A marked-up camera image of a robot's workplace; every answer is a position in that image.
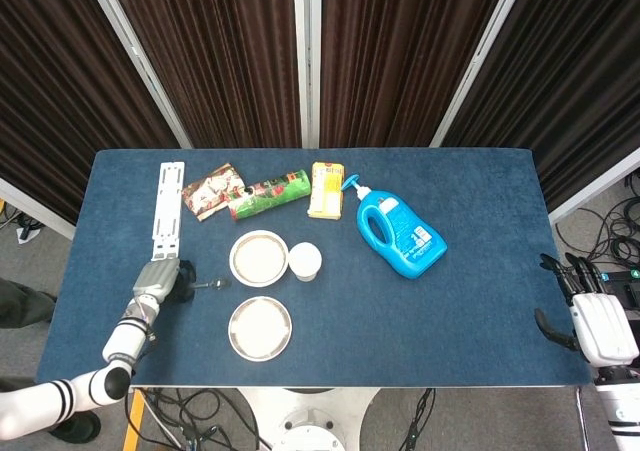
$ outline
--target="table leg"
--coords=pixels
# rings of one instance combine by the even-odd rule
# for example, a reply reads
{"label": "table leg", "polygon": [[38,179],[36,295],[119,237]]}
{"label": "table leg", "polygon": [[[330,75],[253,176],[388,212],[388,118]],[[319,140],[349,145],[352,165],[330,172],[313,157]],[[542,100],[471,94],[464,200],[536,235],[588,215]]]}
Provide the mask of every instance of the table leg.
{"label": "table leg", "polygon": [[587,425],[584,421],[584,411],[582,409],[582,386],[576,386],[576,410],[578,412],[578,421],[580,422],[582,449],[583,451],[590,451],[589,436],[587,436]]}

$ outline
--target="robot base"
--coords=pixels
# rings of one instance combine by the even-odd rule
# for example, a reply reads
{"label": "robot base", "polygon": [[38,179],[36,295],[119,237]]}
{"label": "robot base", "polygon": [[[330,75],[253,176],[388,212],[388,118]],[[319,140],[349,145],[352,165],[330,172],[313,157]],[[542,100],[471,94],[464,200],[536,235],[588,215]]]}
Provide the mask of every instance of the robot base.
{"label": "robot base", "polygon": [[335,388],[304,394],[239,388],[273,451],[360,451],[364,415],[380,388]]}

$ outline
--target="bottle handle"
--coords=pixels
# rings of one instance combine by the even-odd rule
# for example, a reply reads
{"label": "bottle handle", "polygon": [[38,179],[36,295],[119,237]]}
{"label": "bottle handle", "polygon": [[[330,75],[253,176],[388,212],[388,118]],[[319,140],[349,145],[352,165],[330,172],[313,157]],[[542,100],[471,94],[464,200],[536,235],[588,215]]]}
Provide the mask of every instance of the bottle handle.
{"label": "bottle handle", "polygon": [[[371,245],[373,248],[386,248],[391,245],[391,243],[395,240],[395,233],[393,232],[393,226],[391,226],[391,221],[387,218],[387,215],[384,214],[377,206],[369,205],[362,211],[362,225],[366,228],[368,233],[363,233],[365,240]],[[369,226],[369,219],[373,219],[382,234],[384,235],[384,239],[386,242],[381,241]]]}

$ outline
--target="blue detergent bottle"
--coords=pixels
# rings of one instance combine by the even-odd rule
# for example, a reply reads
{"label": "blue detergent bottle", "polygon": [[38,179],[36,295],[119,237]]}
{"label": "blue detergent bottle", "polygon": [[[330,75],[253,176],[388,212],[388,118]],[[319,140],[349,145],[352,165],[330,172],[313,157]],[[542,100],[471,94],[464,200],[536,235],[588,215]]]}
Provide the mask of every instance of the blue detergent bottle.
{"label": "blue detergent bottle", "polygon": [[[360,186],[358,178],[357,174],[349,176],[342,190],[356,188],[361,201],[357,222],[362,237],[396,272],[405,278],[417,278],[447,251],[447,243],[398,196]],[[373,232],[370,220],[378,225],[384,241]]]}

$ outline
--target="white cup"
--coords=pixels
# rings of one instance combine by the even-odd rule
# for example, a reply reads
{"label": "white cup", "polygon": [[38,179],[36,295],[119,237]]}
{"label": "white cup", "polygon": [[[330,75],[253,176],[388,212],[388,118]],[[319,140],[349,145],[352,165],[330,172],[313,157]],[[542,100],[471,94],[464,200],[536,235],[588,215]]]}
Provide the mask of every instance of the white cup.
{"label": "white cup", "polygon": [[313,281],[322,266],[322,254],[311,243],[296,244],[289,251],[289,267],[300,281]]}

